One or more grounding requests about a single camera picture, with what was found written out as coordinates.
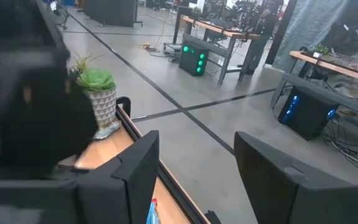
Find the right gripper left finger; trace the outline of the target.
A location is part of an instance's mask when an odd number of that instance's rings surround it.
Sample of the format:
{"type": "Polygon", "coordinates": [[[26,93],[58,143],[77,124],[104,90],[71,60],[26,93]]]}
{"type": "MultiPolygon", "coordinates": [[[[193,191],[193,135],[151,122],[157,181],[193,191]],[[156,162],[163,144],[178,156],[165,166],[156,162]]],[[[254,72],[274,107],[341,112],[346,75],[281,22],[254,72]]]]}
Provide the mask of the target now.
{"type": "Polygon", "coordinates": [[[159,163],[159,132],[149,131],[78,179],[82,224],[146,224],[159,163]]]}

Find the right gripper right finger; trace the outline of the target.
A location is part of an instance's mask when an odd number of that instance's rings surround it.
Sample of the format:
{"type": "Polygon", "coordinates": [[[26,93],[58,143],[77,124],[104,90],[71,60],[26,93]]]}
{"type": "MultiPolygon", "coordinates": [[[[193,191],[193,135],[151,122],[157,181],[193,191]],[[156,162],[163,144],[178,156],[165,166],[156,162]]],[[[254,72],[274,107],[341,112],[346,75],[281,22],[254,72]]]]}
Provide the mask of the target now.
{"type": "Polygon", "coordinates": [[[244,133],[234,135],[242,182],[258,224],[347,224],[346,183],[244,133]]]}

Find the pale blue granola bar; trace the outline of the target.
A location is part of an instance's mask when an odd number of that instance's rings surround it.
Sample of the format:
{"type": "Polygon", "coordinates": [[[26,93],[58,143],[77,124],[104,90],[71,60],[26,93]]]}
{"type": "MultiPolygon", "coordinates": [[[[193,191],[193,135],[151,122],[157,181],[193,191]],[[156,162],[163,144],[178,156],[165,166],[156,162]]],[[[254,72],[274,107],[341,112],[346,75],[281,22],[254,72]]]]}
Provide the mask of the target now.
{"type": "Polygon", "coordinates": [[[113,122],[112,124],[110,124],[109,126],[107,126],[105,128],[99,128],[95,132],[95,134],[93,136],[93,140],[106,139],[107,137],[109,137],[110,135],[115,133],[120,127],[121,127],[121,122],[120,121],[115,121],[115,122],[113,122]]]}

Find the black table clamp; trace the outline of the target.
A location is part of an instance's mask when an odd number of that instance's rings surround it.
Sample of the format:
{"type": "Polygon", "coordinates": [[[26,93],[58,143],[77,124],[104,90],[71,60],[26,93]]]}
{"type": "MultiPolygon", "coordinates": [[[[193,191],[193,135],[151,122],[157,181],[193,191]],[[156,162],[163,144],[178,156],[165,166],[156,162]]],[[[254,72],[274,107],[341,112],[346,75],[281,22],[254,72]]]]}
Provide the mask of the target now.
{"type": "Polygon", "coordinates": [[[210,224],[222,224],[214,211],[208,210],[205,217],[209,220],[210,224]]]}
{"type": "Polygon", "coordinates": [[[130,100],[130,98],[128,98],[126,96],[120,96],[116,99],[116,103],[118,105],[122,105],[122,109],[128,116],[131,115],[131,100],[130,100]]]}

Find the computer tower with blue lights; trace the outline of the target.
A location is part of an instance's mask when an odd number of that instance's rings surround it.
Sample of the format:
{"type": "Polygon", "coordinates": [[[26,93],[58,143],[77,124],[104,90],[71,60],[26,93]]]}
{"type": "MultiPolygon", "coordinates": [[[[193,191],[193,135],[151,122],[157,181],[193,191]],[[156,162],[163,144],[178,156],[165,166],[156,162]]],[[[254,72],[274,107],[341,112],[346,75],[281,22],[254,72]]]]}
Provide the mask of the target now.
{"type": "Polygon", "coordinates": [[[293,87],[278,121],[309,141],[321,132],[334,118],[339,104],[320,93],[305,87],[293,87]]]}

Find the succulent in triangle-patterned pot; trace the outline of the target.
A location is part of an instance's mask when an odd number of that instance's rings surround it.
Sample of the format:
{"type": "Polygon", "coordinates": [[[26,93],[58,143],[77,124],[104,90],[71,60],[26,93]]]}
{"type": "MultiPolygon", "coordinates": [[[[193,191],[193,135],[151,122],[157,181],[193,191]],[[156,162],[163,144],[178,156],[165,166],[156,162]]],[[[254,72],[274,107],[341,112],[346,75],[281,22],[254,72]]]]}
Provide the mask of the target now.
{"type": "Polygon", "coordinates": [[[90,64],[101,56],[75,54],[71,71],[76,83],[84,89],[91,101],[99,129],[110,127],[116,115],[116,82],[109,70],[90,64]]]}

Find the grey low shelf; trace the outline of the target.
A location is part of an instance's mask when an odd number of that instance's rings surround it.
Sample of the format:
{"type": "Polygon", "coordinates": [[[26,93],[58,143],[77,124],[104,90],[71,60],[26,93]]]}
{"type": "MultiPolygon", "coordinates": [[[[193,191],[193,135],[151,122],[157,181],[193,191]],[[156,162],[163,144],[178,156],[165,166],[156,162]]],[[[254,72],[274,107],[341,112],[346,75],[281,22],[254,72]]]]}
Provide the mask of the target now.
{"type": "Polygon", "coordinates": [[[327,97],[331,100],[337,101],[340,105],[346,106],[346,107],[358,112],[358,101],[346,98],[345,96],[340,95],[339,93],[335,93],[333,91],[325,89],[321,86],[318,86],[312,82],[306,81],[296,75],[289,74],[289,73],[282,74],[282,79],[280,80],[278,87],[275,89],[275,92],[273,94],[273,97],[272,97],[272,100],[270,103],[272,108],[275,107],[286,83],[292,83],[296,86],[306,87],[313,92],[321,93],[325,97],[327,97]]]}

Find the computer tower with green fans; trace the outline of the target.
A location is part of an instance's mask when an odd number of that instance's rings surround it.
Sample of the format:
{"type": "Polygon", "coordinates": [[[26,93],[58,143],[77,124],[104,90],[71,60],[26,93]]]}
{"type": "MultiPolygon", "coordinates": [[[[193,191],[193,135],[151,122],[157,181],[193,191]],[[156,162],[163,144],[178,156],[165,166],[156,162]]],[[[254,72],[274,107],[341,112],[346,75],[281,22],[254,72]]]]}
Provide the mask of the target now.
{"type": "Polygon", "coordinates": [[[191,76],[203,76],[208,56],[209,49],[194,42],[184,41],[181,48],[179,68],[191,76]]]}

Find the person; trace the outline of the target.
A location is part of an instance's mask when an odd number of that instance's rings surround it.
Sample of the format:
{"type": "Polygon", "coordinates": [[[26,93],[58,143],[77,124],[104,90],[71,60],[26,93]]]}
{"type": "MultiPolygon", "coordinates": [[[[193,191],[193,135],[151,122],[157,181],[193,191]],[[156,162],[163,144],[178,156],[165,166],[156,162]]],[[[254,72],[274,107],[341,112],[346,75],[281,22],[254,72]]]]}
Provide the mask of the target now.
{"type": "Polygon", "coordinates": [[[262,29],[260,31],[260,39],[255,42],[255,45],[252,48],[253,55],[251,56],[250,64],[247,67],[246,75],[253,75],[255,69],[258,67],[267,41],[272,36],[272,32],[276,23],[275,18],[275,13],[270,9],[266,8],[263,11],[261,15],[262,29]]]}

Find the yellow floor plug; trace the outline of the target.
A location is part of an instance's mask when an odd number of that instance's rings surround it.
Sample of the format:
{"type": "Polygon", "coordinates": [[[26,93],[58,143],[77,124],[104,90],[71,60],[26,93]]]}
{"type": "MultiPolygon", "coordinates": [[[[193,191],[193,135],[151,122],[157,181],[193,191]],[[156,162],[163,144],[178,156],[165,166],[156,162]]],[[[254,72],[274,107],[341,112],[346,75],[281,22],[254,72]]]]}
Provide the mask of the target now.
{"type": "Polygon", "coordinates": [[[155,52],[157,50],[155,47],[152,47],[148,42],[144,44],[137,44],[137,47],[148,52],[155,52]]]}

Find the wooden top metal workbench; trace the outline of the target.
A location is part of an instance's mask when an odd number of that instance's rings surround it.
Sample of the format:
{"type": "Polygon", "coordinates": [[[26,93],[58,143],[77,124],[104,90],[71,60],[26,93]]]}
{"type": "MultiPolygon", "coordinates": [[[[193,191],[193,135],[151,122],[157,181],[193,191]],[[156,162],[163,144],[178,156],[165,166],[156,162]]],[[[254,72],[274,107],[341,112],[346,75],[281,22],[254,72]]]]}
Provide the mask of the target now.
{"type": "Polygon", "coordinates": [[[222,26],[217,26],[213,23],[202,21],[201,19],[196,19],[188,16],[188,13],[184,14],[185,9],[188,9],[186,7],[179,7],[179,11],[177,12],[177,20],[175,24],[175,33],[173,42],[175,43],[177,41],[178,37],[178,29],[180,26],[180,22],[185,22],[185,30],[183,33],[183,41],[192,41],[196,44],[201,45],[202,47],[205,47],[206,49],[210,50],[212,53],[215,53],[223,58],[222,64],[215,63],[220,68],[220,74],[218,79],[218,84],[222,85],[223,80],[227,73],[236,73],[240,72],[241,75],[244,73],[244,68],[238,68],[234,70],[228,70],[228,65],[232,57],[232,53],[234,52],[234,46],[236,44],[236,40],[251,40],[251,44],[253,44],[256,40],[260,39],[260,35],[258,34],[252,34],[249,32],[240,32],[239,30],[234,29],[226,29],[222,26]],[[198,39],[195,36],[191,35],[192,28],[198,25],[199,27],[202,27],[205,29],[203,39],[198,39]],[[223,35],[229,38],[229,45],[224,47],[218,47],[217,45],[211,43],[208,43],[208,36],[210,32],[216,32],[219,35],[223,35]]]}

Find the grey plastic curtain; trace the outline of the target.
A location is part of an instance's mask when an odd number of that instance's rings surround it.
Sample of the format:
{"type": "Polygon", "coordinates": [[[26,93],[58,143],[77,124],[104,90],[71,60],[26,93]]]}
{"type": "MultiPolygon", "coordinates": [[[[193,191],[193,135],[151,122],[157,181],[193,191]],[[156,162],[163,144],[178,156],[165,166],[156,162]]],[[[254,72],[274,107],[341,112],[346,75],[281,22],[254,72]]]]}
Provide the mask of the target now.
{"type": "Polygon", "coordinates": [[[273,67],[288,70],[290,51],[319,45],[358,60],[358,0],[298,0],[273,67]]]}

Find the dark room partition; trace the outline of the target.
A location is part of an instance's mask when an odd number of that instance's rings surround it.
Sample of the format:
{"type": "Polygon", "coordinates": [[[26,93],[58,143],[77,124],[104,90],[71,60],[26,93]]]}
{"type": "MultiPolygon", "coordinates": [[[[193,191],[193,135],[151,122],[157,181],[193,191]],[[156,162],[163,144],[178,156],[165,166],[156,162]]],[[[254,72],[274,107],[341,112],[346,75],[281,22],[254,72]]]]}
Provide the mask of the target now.
{"type": "Polygon", "coordinates": [[[137,20],[139,0],[84,0],[84,13],[92,20],[104,26],[134,28],[135,24],[143,26],[137,20]]]}

